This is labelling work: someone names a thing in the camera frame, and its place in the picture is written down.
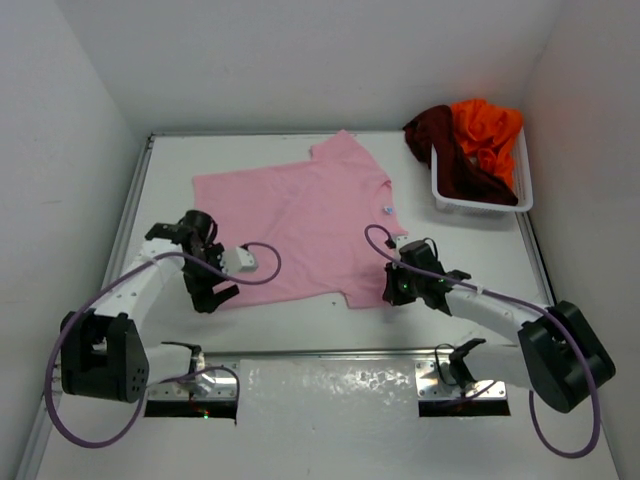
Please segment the pink t-shirt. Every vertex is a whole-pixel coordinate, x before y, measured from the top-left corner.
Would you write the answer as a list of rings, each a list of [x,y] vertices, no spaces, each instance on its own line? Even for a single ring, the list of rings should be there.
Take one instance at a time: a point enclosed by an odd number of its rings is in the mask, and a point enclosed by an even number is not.
[[[369,224],[405,234],[393,205],[392,182],[346,131],[312,146],[306,161],[196,176],[195,207],[219,225],[225,246],[249,241],[258,274],[271,282],[243,287],[227,303],[239,308],[340,293],[351,309],[382,305],[385,260],[364,236]]]

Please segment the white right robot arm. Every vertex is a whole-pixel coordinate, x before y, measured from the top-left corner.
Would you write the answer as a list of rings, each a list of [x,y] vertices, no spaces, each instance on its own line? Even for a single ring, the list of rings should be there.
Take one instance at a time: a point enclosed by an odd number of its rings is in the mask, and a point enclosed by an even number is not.
[[[441,381],[457,392],[480,380],[524,388],[550,408],[568,413],[616,374],[616,366],[574,304],[537,305],[472,283],[470,274],[445,271],[437,260],[385,266],[385,302],[417,300],[449,317],[469,320],[508,339],[504,347],[472,338],[436,364]]]

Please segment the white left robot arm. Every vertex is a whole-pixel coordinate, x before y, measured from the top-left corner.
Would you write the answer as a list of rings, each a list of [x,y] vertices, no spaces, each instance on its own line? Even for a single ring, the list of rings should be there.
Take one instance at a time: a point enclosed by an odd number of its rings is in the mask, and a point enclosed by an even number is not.
[[[197,210],[149,230],[121,283],[108,288],[76,321],[63,320],[61,326],[69,331],[60,352],[65,393],[134,403],[146,387],[195,371],[200,347],[178,341],[147,346],[140,332],[172,278],[183,278],[198,313],[212,313],[238,294],[235,285],[214,289],[223,281],[218,272],[224,248],[216,235],[216,222]]]

